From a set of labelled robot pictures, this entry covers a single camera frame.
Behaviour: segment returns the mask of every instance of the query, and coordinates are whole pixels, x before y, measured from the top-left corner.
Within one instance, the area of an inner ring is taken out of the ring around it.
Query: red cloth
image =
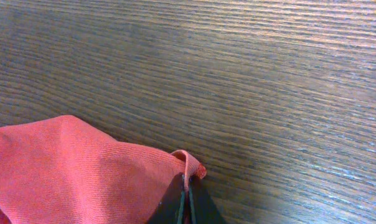
[[[74,116],[0,128],[0,223],[144,223],[187,152],[118,142]]]

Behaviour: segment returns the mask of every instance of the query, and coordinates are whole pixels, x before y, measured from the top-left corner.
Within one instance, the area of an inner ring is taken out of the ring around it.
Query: wooden table
[[[230,223],[376,223],[376,1],[0,0],[0,126],[186,149]]]

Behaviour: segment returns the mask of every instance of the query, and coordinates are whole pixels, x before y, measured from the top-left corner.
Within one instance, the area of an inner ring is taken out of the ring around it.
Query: table surface
[[[229,223],[376,223],[376,1],[0,1],[0,126],[185,149]]]

